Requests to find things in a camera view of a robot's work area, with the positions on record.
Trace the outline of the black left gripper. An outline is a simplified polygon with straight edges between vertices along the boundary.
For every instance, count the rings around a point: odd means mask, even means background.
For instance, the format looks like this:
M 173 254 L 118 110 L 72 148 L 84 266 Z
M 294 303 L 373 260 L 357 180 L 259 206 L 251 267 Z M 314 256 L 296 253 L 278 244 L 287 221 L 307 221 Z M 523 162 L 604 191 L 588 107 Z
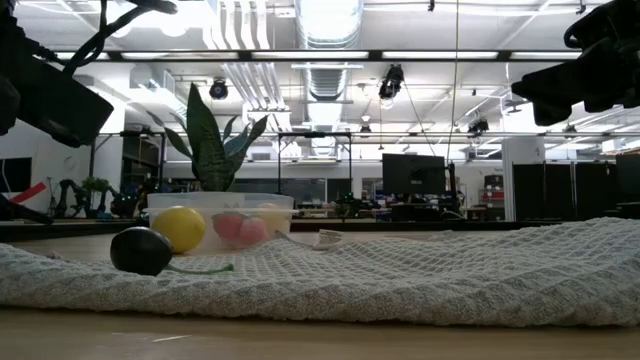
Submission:
M 73 77 L 32 54 L 14 52 L 16 118 L 70 147 L 93 143 L 114 107 Z

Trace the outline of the black overhead frame beam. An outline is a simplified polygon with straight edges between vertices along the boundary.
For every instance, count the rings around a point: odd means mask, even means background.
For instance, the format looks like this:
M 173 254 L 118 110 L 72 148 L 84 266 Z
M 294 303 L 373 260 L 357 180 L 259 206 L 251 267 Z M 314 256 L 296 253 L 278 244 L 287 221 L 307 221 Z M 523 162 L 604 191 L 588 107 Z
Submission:
M 579 51 L 553 50 L 110 50 L 99 62 L 563 62 Z

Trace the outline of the black aluminium table frame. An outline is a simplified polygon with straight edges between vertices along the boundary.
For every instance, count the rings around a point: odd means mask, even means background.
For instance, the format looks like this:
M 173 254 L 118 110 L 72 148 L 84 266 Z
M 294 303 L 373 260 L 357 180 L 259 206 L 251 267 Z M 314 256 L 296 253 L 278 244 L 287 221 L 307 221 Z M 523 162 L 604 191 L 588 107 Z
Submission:
M 147 221 L 56 221 L 51 225 L 37 223 L 0 223 L 0 243 L 115 234 Z M 342 232 L 421 232 L 421 231 L 508 231 L 526 227 L 558 225 L 557 221 L 487 222 L 450 220 L 443 222 L 370 222 L 362 220 L 328 221 L 294 219 L 291 232 L 316 232 L 320 229 Z

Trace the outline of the dark purple plum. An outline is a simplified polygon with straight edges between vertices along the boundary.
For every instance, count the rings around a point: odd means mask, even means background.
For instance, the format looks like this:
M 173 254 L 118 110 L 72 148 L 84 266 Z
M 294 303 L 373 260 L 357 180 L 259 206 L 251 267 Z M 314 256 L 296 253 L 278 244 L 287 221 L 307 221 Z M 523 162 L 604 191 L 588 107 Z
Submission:
M 160 233 L 147 227 L 131 227 L 116 234 L 110 245 L 110 260 L 120 271 L 158 276 L 163 271 L 187 275 L 213 275 L 234 271 L 232 264 L 205 271 L 185 270 L 171 265 L 173 247 Z

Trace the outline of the red strawberry with long stem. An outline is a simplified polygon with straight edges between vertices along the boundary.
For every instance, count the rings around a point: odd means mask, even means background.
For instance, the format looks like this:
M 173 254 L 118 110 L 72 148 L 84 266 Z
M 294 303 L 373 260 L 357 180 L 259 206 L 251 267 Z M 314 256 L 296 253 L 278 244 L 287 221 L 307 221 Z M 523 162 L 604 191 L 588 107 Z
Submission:
M 240 213 L 219 213 L 212 217 L 213 229 L 224 240 L 236 240 L 244 220 Z

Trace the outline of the shelf with red bins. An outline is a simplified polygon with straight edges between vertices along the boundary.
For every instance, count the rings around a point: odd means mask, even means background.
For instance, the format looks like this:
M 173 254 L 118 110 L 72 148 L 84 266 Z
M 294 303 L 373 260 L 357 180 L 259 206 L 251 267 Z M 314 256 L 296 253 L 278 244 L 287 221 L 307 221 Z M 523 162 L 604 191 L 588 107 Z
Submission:
M 486 208 L 486 218 L 489 221 L 505 219 L 502 175 L 491 174 L 484 177 L 484 187 L 480 191 L 480 204 Z

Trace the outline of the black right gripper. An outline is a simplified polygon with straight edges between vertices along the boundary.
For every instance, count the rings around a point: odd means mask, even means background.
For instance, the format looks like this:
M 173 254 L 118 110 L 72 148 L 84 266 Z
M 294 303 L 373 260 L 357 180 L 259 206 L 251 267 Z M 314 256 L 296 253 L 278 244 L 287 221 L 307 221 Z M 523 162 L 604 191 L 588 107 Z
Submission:
M 566 120 L 580 102 L 590 113 L 640 107 L 640 0 L 610 0 L 569 26 L 563 41 L 578 60 L 526 74 L 511 85 L 533 105 L 537 126 Z

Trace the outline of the grey waffle-weave towel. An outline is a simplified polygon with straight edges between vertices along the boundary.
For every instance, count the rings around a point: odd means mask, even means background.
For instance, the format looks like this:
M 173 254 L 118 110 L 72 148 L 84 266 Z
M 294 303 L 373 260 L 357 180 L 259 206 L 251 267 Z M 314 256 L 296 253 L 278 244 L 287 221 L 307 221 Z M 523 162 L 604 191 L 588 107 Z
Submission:
M 0 244 L 0 305 L 92 311 L 504 327 L 639 326 L 640 220 L 597 218 L 498 234 L 288 238 L 183 257 L 186 274 Z

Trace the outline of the black partition panels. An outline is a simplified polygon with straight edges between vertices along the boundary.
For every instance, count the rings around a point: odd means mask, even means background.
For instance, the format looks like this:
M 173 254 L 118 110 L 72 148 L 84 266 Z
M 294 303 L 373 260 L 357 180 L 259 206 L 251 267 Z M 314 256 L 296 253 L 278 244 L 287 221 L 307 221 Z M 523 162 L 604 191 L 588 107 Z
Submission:
M 514 215 L 524 221 L 603 217 L 616 206 L 616 165 L 610 162 L 512 166 Z

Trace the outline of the small background potted plant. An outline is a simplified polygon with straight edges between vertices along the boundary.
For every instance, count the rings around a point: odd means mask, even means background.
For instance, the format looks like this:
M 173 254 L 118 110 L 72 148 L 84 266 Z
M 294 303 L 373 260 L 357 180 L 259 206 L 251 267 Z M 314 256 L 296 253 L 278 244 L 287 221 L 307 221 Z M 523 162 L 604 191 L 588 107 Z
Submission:
M 106 179 L 98 177 L 87 177 L 82 181 L 81 188 L 86 195 L 84 211 L 87 218 L 95 219 L 100 213 L 106 210 L 106 195 L 110 189 L 110 183 Z M 94 197 L 99 197 L 99 202 L 94 208 Z

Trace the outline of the red strip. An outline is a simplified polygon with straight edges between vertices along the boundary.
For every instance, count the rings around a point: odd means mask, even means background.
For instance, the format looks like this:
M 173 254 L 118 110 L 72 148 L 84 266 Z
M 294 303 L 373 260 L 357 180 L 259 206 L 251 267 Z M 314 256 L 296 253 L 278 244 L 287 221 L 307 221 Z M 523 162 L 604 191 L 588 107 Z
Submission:
M 10 201 L 12 203 L 15 203 L 15 204 L 21 204 L 21 203 L 23 203 L 23 202 L 25 202 L 25 201 L 37 196 L 38 194 L 40 194 L 41 192 L 43 192 L 46 189 L 47 189 L 47 186 L 43 182 L 39 182 L 36 185 L 28 188 L 24 192 L 12 197 L 10 199 Z

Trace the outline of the snake plant in white pot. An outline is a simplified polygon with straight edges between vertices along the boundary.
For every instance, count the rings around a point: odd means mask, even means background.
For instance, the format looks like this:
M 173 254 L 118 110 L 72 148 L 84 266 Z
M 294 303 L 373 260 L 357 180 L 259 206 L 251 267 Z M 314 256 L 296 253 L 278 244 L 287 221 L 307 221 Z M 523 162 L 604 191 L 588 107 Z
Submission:
M 223 132 L 202 100 L 198 87 L 191 84 L 187 112 L 186 135 L 189 145 L 182 137 L 166 127 L 153 113 L 149 116 L 165 131 L 174 148 L 191 160 L 192 172 L 200 182 L 201 189 L 207 192 L 225 192 L 235 179 L 241 168 L 247 151 L 252 143 L 261 137 L 266 130 L 269 116 L 264 116 L 253 125 L 247 125 L 242 132 L 232 137 L 235 118 L 229 120 Z

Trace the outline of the black background robot arms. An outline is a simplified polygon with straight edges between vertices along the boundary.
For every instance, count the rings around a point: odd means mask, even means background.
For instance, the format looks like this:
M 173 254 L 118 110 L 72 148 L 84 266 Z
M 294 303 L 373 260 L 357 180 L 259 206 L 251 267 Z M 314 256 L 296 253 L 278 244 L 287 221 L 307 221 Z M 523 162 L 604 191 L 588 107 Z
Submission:
M 82 182 L 78 184 L 72 179 L 61 180 L 54 187 L 50 197 L 49 215 L 54 219 L 77 218 L 81 214 L 86 217 L 84 211 L 86 195 L 81 185 Z M 99 197 L 95 196 L 94 208 L 97 207 L 98 202 Z M 137 206 L 138 198 L 135 195 L 119 193 L 110 184 L 110 189 L 106 195 L 106 210 L 95 219 L 133 218 L 136 214 Z

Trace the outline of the black computer monitor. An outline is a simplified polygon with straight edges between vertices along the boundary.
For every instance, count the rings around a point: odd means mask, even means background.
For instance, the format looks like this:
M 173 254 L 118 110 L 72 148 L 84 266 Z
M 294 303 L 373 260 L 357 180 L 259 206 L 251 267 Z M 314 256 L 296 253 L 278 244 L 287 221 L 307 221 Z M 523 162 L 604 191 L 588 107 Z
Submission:
M 382 174 L 386 194 L 443 195 L 445 192 L 444 157 L 385 153 Z
M 640 202 L 640 154 L 619 154 L 615 160 L 621 197 Z
M 23 192 L 31 187 L 32 159 L 0 159 L 0 192 Z

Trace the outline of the clear plastic tupperware container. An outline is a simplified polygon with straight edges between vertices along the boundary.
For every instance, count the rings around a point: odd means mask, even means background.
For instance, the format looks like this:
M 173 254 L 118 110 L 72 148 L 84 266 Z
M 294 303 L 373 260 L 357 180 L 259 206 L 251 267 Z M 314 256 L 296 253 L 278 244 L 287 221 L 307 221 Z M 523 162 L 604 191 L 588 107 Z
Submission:
M 259 217 L 258 206 L 263 203 L 276 204 L 283 209 L 289 209 L 292 218 L 298 214 L 294 208 L 294 199 L 289 196 L 271 193 L 237 193 L 237 192 L 191 192 L 191 193 L 156 193 L 147 198 L 148 205 L 144 212 L 149 215 L 167 208 L 182 206 L 195 209 L 206 223 L 206 232 L 201 244 L 195 249 L 183 253 L 189 255 L 218 252 L 222 250 L 239 250 L 258 245 L 274 239 L 269 237 L 263 242 L 247 246 L 239 240 L 224 240 L 213 229 L 212 217 L 219 213 L 240 213 L 245 219 Z

